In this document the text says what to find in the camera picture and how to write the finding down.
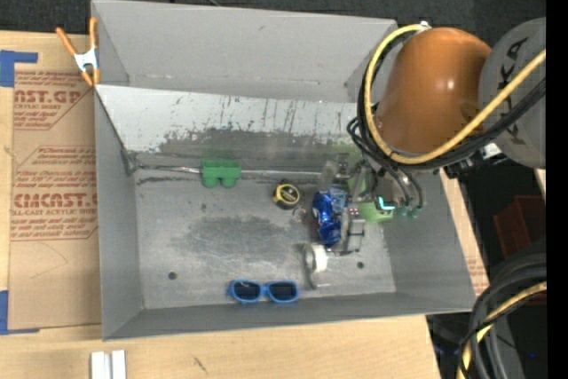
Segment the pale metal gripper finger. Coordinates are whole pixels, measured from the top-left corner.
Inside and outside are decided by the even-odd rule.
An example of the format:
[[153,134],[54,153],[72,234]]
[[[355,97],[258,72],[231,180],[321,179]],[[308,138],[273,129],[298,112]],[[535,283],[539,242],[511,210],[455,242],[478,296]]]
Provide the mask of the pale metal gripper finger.
[[345,208],[341,219],[341,240],[339,252],[350,254],[358,252],[365,236],[366,220],[359,214],[357,208]]
[[333,184],[343,182],[350,177],[349,155],[347,153],[336,154],[324,161],[319,175],[319,190],[327,192]]

